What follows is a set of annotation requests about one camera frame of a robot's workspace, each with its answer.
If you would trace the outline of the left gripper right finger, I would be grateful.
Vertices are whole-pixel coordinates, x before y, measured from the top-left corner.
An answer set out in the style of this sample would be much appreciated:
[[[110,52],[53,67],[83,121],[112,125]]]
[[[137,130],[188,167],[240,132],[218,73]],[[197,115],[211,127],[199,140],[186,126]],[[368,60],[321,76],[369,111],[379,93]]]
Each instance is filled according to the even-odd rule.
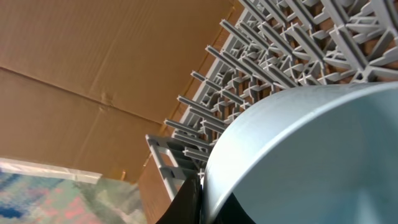
[[[255,222],[244,211],[234,194],[231,194],[213,224],[255,224]]]

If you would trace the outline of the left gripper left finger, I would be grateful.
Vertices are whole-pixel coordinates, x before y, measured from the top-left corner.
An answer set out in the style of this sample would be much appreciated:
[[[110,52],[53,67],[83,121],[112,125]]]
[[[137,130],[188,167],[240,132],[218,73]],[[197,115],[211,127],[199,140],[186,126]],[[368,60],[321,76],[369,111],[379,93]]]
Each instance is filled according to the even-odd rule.
[[[201,201],[200,178],[189,177],[156,224],[199,224]]]

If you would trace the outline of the light blue bowl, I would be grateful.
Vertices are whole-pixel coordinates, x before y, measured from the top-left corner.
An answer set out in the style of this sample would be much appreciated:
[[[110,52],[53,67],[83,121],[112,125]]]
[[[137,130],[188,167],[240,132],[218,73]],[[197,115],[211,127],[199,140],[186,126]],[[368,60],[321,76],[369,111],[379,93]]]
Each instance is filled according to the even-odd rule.
[[[296,87],[217,140],[201,221],[230,197],[254,223],[396,223],[397,83]]]

